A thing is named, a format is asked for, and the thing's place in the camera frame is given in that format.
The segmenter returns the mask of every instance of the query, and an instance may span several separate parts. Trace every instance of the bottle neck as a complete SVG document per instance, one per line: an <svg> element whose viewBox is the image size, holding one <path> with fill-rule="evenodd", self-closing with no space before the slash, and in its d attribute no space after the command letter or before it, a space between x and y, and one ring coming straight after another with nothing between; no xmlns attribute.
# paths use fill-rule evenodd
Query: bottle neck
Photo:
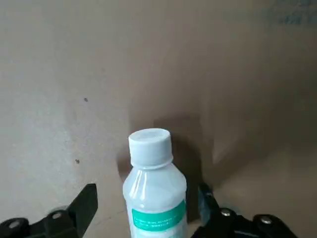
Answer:
<svg viewBox="0 0 317 238"><path fill-rule="evenodd" d="M162 163L162 164L158 164L158 165L151 165L151 166L146 166L146 165L140 165L140 164L135 164L133 162L131 162L131 165L134 167L134 168L137 168L139 170L157 170L157 169L160 169L160 168L163 168L169 164L171 164L173 161L173 157L170 158L169 160L167 160L165 163Z"/></svg>

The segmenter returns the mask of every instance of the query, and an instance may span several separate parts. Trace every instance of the bottle cap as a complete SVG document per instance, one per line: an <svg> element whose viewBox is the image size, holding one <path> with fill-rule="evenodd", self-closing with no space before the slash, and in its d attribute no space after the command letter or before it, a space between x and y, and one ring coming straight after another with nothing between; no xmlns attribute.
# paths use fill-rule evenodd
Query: bottle cap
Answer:
<svg viewBox="0 0 317 238"><path fill-rule="evenodd" d="M131 164L142 169L157 169L173 160L168 130L150 128L129 136Z"/></svg>

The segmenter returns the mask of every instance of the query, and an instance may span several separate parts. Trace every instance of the green label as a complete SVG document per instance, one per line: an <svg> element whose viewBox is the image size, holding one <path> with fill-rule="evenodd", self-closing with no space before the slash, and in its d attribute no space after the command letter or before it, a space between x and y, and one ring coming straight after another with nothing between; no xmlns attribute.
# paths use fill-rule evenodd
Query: green label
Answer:
<svg viewBox="0 0 317 238"><path fill-rule="evenodd" d="M185 213L185 201L182 201L177 207L161 213L144 213L132 209L134 225L150 232L161 232L176 226L183 219Z"/></svg>

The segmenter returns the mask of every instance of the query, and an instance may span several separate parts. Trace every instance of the white plastic bottle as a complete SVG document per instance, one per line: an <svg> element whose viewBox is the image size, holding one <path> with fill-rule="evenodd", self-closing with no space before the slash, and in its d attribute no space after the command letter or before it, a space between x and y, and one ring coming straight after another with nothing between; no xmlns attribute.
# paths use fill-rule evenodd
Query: white plastic bottle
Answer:
<svg viewBox="0 0 317 238"><path fill-rule="evenodd" d="M129 136L132 171L123 184L132 238L185 238L186 179L172 163L170 133L144 129Z"/></svg>

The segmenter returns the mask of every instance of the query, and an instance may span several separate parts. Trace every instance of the wall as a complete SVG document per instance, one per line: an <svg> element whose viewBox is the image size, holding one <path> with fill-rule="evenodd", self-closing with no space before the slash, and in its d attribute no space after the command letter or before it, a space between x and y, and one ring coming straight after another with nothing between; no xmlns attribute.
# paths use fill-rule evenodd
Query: wall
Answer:
<svg viewBox="0 0 317 238"><path fill-rule="evenodd" d="M312 235L311 3L1 1L0 220L36 221L93 181L100 208L88 237L127 237L126 137L161 126L192 204L204 177L247 217L272 212Z"/></svg>

